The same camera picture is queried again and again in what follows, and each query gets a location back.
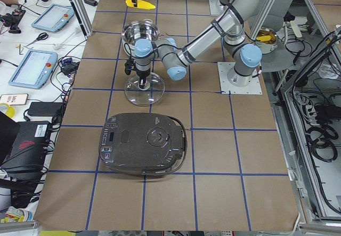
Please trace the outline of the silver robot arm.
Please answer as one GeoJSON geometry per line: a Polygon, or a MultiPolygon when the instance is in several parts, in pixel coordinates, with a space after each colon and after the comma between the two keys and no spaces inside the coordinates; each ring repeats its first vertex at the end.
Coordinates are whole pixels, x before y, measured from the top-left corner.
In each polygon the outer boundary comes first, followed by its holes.
{"type": "Polygon", "coordinates": [[[161,59],[167,74],[172,80],[181,80],[186,75],[186,68],[221,40],[235,60],[234,67],[228,72],[231,84],[244,87],[253,77],[253,72],[262,59],[260,48],[245,43],[244,22],[252,15],[259,0],[219,0],[226,6],[225,11],[191,42],[176,47],[172,38],[151,42],[139,39],[134,46],[134,69],[139,76],[138,87],[148,88],[147,77],[150,63],[156,56],[161,59]]]}

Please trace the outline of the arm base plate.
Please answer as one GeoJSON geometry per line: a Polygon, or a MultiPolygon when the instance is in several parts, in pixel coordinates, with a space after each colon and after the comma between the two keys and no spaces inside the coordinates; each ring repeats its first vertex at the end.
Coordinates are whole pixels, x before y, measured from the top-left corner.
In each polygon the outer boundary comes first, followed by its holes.
{"type": "Polygon", "coordinates": [[[234,70],[234,62],[218,62],[218,74],[222,94],[262,95],[258,72],[240,76],[234,70]]]}
{"type": "Polygon", "coordinates": [[[208,0],[211,16],[219,16],[224,12],[224,6],[220,0],[208,0]]]}

